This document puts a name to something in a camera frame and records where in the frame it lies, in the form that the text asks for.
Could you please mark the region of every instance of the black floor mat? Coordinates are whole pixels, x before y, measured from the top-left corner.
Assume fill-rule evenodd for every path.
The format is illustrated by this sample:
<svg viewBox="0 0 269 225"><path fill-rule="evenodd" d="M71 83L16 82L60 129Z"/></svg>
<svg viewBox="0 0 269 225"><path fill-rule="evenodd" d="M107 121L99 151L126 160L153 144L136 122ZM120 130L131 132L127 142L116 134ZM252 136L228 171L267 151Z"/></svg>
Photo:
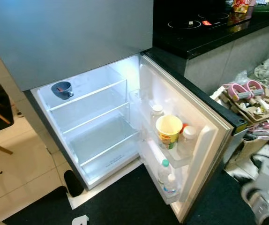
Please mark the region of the black floor mat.
<svg viewBox="0 0 269 225"><path fill-rule="evenodd" d="M66 189L50 194L4 221L7 225L71 225L87 215L90 225L178 225L143 165L109 186L75 210Z"/></svg>

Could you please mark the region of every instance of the white appliance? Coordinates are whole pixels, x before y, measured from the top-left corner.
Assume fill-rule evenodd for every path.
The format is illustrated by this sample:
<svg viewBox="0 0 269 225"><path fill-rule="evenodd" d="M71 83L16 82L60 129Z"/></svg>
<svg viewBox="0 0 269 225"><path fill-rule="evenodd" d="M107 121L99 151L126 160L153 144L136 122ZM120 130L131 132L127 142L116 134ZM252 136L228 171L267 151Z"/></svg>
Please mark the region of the white appliance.
<svg viewBox="0 0 269 225"><path fill-rule="evenodd" d="M144 54L63 81L70 82L74 92L67 100L52 93L57 82L31 93L88 189L140 156L161 197L183 221L233 127ZM150 124L152 104L197 128L194 149L186 149L181 140L172 150L159 147ZM173 195L157 181L164 158L179 185Z"/></svg>

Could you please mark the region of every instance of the cable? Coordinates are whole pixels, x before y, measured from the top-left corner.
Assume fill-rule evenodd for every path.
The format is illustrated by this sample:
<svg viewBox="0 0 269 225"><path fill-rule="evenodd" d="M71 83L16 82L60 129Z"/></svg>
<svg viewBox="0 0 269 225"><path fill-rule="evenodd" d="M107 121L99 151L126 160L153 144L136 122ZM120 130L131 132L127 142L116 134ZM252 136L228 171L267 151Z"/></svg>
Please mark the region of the cable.
<svg viewBox="0 0 269 225"><path fill-rule="evenodd" d="M262 157L266 157L266 158L269 159L269 156L265 156L265 155L262 155L262 154L252 154L252 155L250 156L250 160L251 160L252 162L254 161L254 159L253 159L254 156L262 156Z"/></svg>

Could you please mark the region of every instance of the gray refrigerator door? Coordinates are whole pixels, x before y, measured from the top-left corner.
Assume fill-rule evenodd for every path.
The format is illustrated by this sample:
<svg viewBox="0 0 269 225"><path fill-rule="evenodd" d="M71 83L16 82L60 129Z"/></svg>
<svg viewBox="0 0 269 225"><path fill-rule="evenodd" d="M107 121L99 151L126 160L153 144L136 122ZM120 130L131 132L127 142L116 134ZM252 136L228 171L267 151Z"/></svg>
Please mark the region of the gray refrigerator door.
<svg viewBox="0 0 269 225"><path fill-rule="evenodd" d="M153 0L0 0L0 57L21 91L152 46Z"/></svg>

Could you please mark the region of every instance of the freezer door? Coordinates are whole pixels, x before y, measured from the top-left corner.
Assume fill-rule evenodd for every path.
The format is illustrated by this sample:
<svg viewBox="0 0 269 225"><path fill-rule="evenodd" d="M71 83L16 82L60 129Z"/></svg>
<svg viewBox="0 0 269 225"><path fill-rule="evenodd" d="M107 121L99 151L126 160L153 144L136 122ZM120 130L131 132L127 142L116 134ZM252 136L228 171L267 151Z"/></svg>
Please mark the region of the freezer door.
<svg viewBox="0 0 269 225"><path fill-rule="evenodd" d="M152 47L153 0L0 0L0 58L29 90Z"/></svg>
<svg viewBox="0 0 269 225"><path fill-rule="evenodd" d="M182 221L217 165L233 127L145 55L140 59L140 88L130 96L141 120L140 155L164 201ZM179 136L173 149L165 149L152 121L153 105L161 105L165 114L194 126L197 136L192 143ZM177 178L175 193L165 192L158 182L158 168L164 158L170 161Z"/></svg>

